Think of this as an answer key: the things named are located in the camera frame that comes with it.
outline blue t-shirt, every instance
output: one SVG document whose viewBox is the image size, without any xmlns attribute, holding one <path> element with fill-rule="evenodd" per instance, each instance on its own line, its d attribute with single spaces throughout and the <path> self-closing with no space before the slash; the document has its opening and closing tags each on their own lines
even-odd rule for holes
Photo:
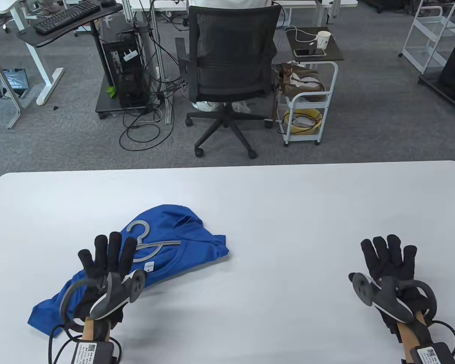
<svg viewBox="0 0 455 364">
<path fill-rule="evenodd" d="M 153 266 L 153 270 L 148 273 L 145 286 L 150 286 L 198 265 L 213 262 L 229 253 L 229 249 L 226 247 L 225 235 L 210 234 L 204 229 L 202 220 L 185 206 L 157 206 L 139 214 L 132 221 L 136 220 L 144 220 L 150 225 L 150 232 L 143 239 L 144 244 L 176 240 L 181 242 L 180 245 L 163 246 L 151 259 L 133 263 L 131 271 L 135 269 L 144 270 L 146 263 L 149 263 L 150 269 Z M 143 225 L 135 225 L 130 232 L 127 232 L 125 227 L 121 231 L 123 246 L 129 236 L 136 239 L 144 232 L 145 228 Z M 145 257 L 155 250 L 156 246 L 138 250 L 135 258 Z M 86 278 L 84 270 L 76 273 L 53 298 L 36 305 L 32 309 L 28 324 L 50 335 L 54 327 L 63 323 L 59 308 L 67 288 L 73 282 L 84 278 Z M 73 295 L 68 309 L 70 317 L 73 316 L 75 308 L 84 297 L 85 291 L 86 288 L 82 287 Z"/>
</svg>

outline white shirt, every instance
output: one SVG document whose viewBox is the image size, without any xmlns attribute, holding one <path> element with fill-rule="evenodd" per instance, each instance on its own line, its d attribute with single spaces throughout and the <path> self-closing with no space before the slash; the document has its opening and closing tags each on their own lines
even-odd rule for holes
<svg viewBox="0 0 455 364">
<path fill-rule="evenodd" d="M 251 9 L 271 6 L 271 0 L 189 0 L 188 4 L 215 9 Z"/>
</svg>

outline smartphone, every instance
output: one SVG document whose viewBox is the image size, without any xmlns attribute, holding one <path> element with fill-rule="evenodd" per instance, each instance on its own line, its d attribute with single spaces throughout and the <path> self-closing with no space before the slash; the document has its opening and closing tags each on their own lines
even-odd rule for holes
<svg viewBox="0 0 455 364">
<path fill-rule="evenodd" d="M 324 50 L 319 48 L 308 48 L 303 50 L 293 50 L 293 54 L 295 57 L 303 58 L 303 57 L 323 57 L 327 54 Z"/>
</svg>

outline yellow bowl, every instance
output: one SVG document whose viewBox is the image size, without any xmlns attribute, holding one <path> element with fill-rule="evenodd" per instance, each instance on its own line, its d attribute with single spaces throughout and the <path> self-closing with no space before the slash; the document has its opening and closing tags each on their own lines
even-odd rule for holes
<svg viewBox="0 0 455 364">
<path fill-rule="evenodd" d="M 304 128 L 301 126 L 291 124 L 290 133 L 295 135 L 314 135 L 318 133 L 318 130 L 321 125 L 321 120 L 323 119 L 323 115 L 317 109 L 295 109 L 293 111 L 293 121 L 296 119 L 295 116 L 303 116 L 306 115 L 307 118 L 311 120 L 317 121 L 317 123 L 312 126 L 311 128 Z M 289 118 L 289 110 L 285 112 L 285 116 L 283 117 L 283 123 L 288 125 L 288 118 Z"/>
</svg>

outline computer tower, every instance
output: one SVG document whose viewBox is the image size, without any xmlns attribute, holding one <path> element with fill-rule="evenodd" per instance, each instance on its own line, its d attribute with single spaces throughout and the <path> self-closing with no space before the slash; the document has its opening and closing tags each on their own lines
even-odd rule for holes
<svg viewBox="0 0 455 364">
<path fill-rule="evenodd" d="M 124 108 L 148 104 L 148 79 L 141 61 L 137 35 L 123 14 L 101 26 L 100 41 L 115 87 L 115 97 Z"/>
</svg>

